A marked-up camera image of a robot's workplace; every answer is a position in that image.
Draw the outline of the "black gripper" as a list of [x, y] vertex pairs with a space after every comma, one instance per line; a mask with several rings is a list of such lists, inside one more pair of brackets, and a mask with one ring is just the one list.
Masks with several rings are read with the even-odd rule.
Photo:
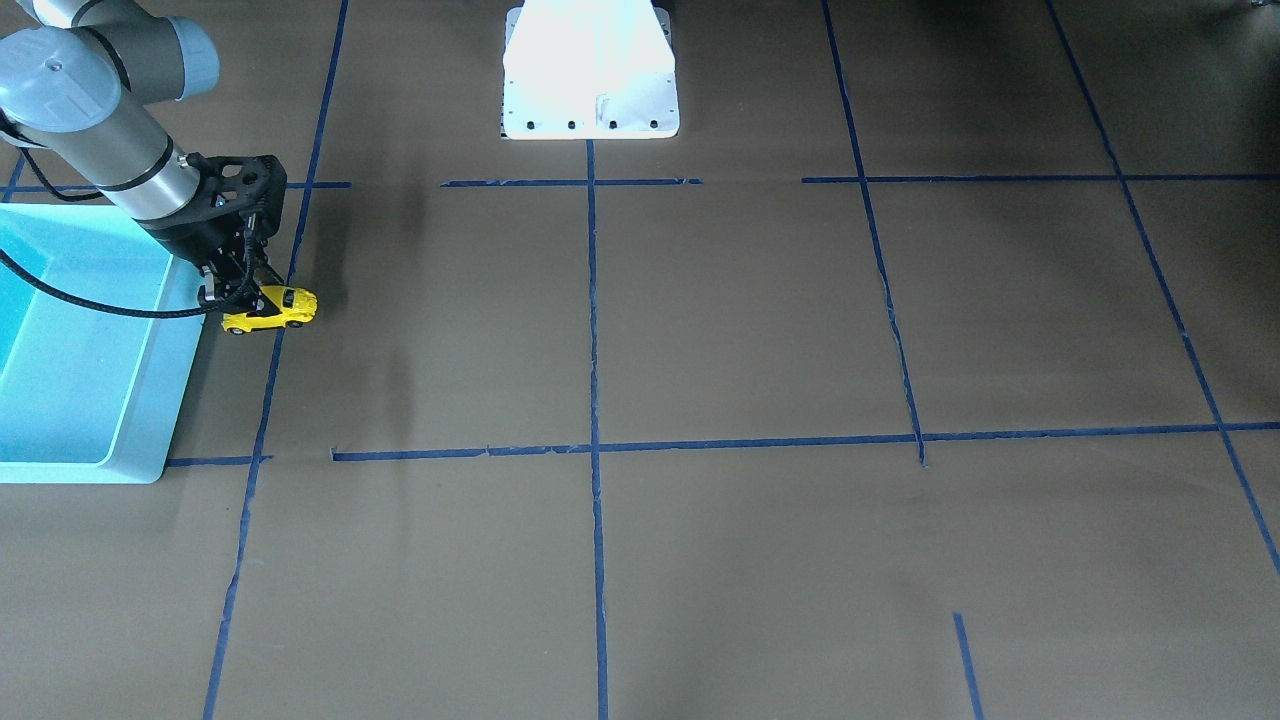
[[[187, 208], [145, 222], [166, 251], [198, 268], [198, 307], [205, 311], [282, 309], [285, 282], [262, 255], [261, 223], [229, 205]], [[241, 295], [241, 275], [251, 274]]]

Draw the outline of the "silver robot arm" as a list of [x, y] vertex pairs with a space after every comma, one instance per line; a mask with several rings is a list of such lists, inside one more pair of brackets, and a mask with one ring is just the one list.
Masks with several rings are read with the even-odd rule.
[[150, 113], [212, 90], [215, 42], [136, 1], [26, 1], [35, 27], [3, 40], [3, 138], [55, 152], [204, 278], [201, 313], [273, 315], [283, 281], [265, 247], [287, 173], [271, 156], [187, 152]]

